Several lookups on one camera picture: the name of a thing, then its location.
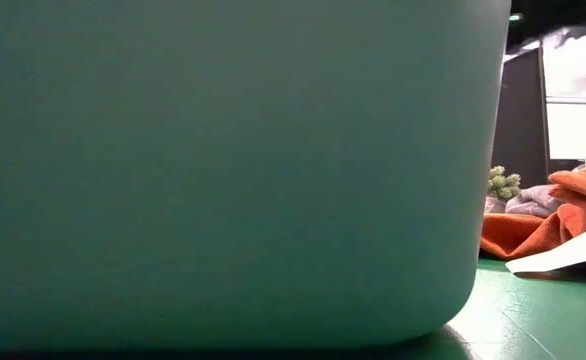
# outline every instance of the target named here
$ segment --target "small plant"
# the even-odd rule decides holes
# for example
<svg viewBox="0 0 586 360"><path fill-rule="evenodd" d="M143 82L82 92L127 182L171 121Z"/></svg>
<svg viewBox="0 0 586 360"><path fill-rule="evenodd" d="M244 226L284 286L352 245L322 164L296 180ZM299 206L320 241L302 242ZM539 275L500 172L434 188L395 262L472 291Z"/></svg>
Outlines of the small plant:
<svg viewBox="0 0 586 360"><path fill-rule="evenodd" d="M504 167L496 166L489 171L489 183L486 195L502 202L507 202L520 193L520 175L504 176Z"/></svg>

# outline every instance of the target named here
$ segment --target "white paper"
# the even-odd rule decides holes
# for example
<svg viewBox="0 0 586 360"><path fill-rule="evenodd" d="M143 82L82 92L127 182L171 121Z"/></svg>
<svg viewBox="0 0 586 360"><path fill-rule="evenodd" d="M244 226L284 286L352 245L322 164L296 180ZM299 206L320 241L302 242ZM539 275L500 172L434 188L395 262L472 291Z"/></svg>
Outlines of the white paper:
<svg viewBox="0 0 586 360"><path fill-rule="evenodd" d="M586 232L555 249L506 263L512 273L546 272L586 262Z"/></svg>

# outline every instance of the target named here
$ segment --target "green floor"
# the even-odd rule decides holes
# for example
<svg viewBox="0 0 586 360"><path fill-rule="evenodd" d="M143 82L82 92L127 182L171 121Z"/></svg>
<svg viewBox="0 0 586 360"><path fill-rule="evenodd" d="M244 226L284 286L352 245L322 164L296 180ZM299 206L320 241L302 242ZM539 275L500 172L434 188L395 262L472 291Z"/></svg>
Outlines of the green floor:
<svg viewBox="0 0 586 360"><path fill-rule="evenodd" d="M75 358L586 360L586 276L583 273L579 277L571 274L570 277L564 274L554 279L523 279L511 275L502 262L480 260L473 294L455 319L435 334L383 349L303 353L77 354Z"/></svg>

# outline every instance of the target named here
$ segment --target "orange cloth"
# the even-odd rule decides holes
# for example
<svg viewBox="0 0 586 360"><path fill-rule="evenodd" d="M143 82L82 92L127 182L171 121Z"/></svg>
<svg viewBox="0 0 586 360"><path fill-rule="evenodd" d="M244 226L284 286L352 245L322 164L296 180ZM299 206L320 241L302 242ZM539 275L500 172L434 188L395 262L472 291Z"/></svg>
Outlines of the orange cloth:
<svg viewBox="0 0 586 360"><path fill-rule="evenodd" d="M531 215L485 214L482 249L504 260L551 250L586 232L586 168L549 176L550 195L563 202L546 219Z"/></svg>

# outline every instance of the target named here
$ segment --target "teal plastic container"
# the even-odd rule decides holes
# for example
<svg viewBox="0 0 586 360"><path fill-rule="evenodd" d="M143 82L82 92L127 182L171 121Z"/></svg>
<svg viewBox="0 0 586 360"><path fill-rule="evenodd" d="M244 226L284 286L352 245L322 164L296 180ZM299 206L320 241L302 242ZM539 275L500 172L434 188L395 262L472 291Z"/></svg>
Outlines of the teal plastic container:
<svg viewBox="0 0 586 360"><path fill-rule="evenodd" d="M440 327L473 286L508 15L0 1L0 351Z"/></svg>

